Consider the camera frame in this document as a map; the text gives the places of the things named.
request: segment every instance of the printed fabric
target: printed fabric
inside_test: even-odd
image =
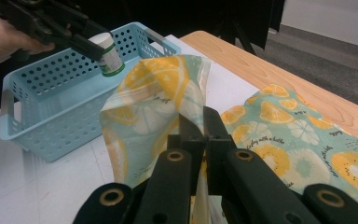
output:
[[[193,55],[144,59],[131,69],[100,113],[115,182],[134,188],[151,176],[168,134],[178,133],[179,113],[203,133],[209,70],[209,59]],[[209,223],[204,175],[198,186],[191,218]]]
[[[238,148],[257,153],[288,188],[342,189],[358,202],[358,138],[299,94],[271,84],[221,115]]]

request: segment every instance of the wooden surface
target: wooden surface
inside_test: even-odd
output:
[[[296,91],[323,116],[358,137],[358,105],[208,33],[197,31],[180,39],[258,89],[274,83]]]

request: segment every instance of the basket hole pattern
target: basket hole pattern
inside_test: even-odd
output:
[[[163,54],[159,52],[158,50],[155,50],[150,46],[149,40],[147,36],[145,35],[145,32],[141,29],[136,30],[139,38],[139,42],[142,46],[142,51],[150,58],[157,58],[162,57]]]
[[[24,127],[31,127],[36,124],[40,118],[37,116],[37,113],[34,110],[37,108],[38,102],[33,97],[28,97],[25,101],[22,102],[22,117],[21,121]]]
[[[43,158],[58,158],[76,148],[74,145],[87,143],[91,137],[101,134],[99,110],[95,108],[102,108],[110,93],[27,133],[23,138],[25,145]]]
[[[116,50],[121,58],[128,57],[132,54],[137,54],[136,39],[131,33],[130,29],[125,29],[114,33]]]
[[[19,123],[18,121],[16,121],[15,119],[12,120],[11,124],[10,124],[11,130],[12,132],[15,133],[19,133],[23,130],[21,123]]]
[[[19,100],[28,98],[28,92],[26,91],[26,89],[21,84],[18,84],[16,81],[13,81],[12,83],[12,91],[16,98]]]
[[[75,79],[87,76],[94,70],[99,71],[96,62],[68,49],[54,59],[23,71],[21,78],[22,82],[30,87],[28,89],[40,96],[74,82]],[[19,92],[19,97],[24,97],[22,92]]]

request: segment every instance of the orange slice print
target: orange slice print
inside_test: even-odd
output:
[[[234,132],[232,132],[232,139],[235,143],[240,142],[242,137],[246,135],[251,129],[252,126],[248,124],[242,124],[238,126],[237,128],[235,128]]]
[[[118,92],[135,90],[155,81],[149,69],[143,63],[137,63],[118,86]]]
[[[252,105],[252,104],[255,103],[255,100],[257,100],[258,97],[259,97],[258,95],[256,95],[256,96],[251,96],[251,97],[249,97],[249,98],[246,100],[246,103],[247,103],[248,105]]]
[[[286,109],[296,109],[297,107],[297,101],[295,99],[289,99],[289,100],[281,100],[279,102],[284,108]]]
[[[295,120],[293,116],[268,101],[263,101],[261,103],[261,112],[259,117],[264,121],[275,124],[290,123]]]
[[[245,115],[246,115],[245,106],[236,105],[230,108],[228,111],[224,112],[220,117],[222,118],[223,123],[233,124]]]
[[[113,167],[115,182],[124,183],[129,166],[126,147],[117,134],[108,128],[103,128],[103,139]]]
[[[264,88],[261,92],[266,93],[266,94],[272,94],[272,95],[278,96],[278,97],[288,97],[289,96],[289,92],[284,87],[278,86],[275,84],[270,84],[269,86]]]
[[[137,118],[129,106],[109,109],[103,112],[109,119],[114,120],[124,125],[132,125],[136,122]]]
[[[307,107],[309,107],[310,109],[316,111],[315,107],[313,107],[313,106],[310,105],[307,101],[305,101],[304,98],[303,98],[300,94],[297,95],[297,99],[298,99],[301,103],[303,103],[304,105],[306,105]]]
[[[333,124],[329,123],[325,119],[316,119],[315,117],[310,115],[308,115],[308,119],[310,120],[310,122],[312,122],[313,125],[320,129],[331,129],[334,127]]]
[[[166,96],[174,101],[176,108],[180,108],[190,80],[186,59],[183,56],[160,58],[157,63],[148,63],[147,66],[154,72]]]

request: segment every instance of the white tabletop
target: white tabletop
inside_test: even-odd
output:
[[[202,56],[174,36],[167,36],[183,54]],[[220,113],[258,89],[212,62],[207,106]],[[46,163],[11,142],[0,139],[0,223],[72,223],[91,193],[113,181],[101,136],[53,163]]]

